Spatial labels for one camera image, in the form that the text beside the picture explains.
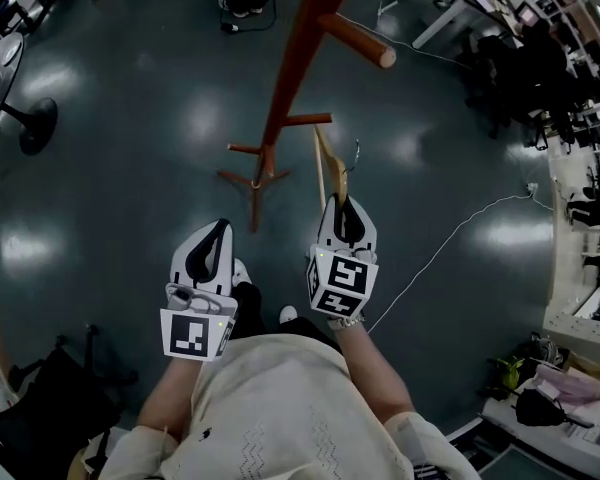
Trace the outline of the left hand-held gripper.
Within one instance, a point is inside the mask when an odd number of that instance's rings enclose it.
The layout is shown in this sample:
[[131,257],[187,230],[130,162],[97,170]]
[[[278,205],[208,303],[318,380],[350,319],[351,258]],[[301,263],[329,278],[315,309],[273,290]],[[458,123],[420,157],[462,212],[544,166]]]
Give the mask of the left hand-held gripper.
[[222,356],[238,309],[228,297],[233,265],[233,228],[224,218],[197,229],[176,249],[167,307],[160,309],[165,356],[204,362]]

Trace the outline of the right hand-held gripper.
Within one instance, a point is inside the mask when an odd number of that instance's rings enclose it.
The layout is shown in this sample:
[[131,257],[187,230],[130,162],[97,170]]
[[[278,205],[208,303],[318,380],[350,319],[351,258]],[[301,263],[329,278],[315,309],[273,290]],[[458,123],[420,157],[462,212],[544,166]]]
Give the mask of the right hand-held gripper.
[[[366,210],[348,196],[340,210],[336,193],[326,201],[318,230],[318,244],[374,252],[377,230]],[[354,318],[369,301],[378,266],[343,256],[314,244],[310,248],[306,281],[310,308],[333,318]]]

